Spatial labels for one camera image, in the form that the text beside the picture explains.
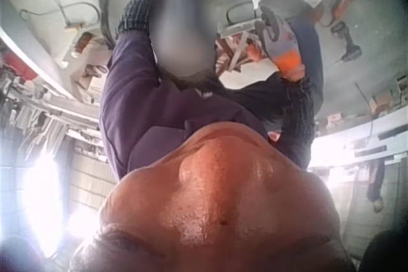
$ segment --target power drill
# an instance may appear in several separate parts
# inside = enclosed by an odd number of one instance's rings
[[[338,62],[350,62],[360,58],[363,55],[363,50],[360,46],[353,43],[350,36],[350,30],[346,26],[345,22],[339,22],[337,25],[333,26],[331,29],[332,34],[336,34],[339,38],[346,39],[346,54]]]

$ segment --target red object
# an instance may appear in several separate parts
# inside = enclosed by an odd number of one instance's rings
[[[32,81],[38,76],[25,62],[23,62],[13,52],[8,52],[6,54],[6,57],[4,58],[4,61],[8,65],[10,65],[12,70],[14,70],[14,72],[18,76],[22,77],[26,81]]]

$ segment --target metal frame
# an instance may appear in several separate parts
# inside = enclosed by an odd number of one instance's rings
[[[0,0],[0,38],[61,94],[71,99],[81,99],[77,86],[41,46],[10,0]]]

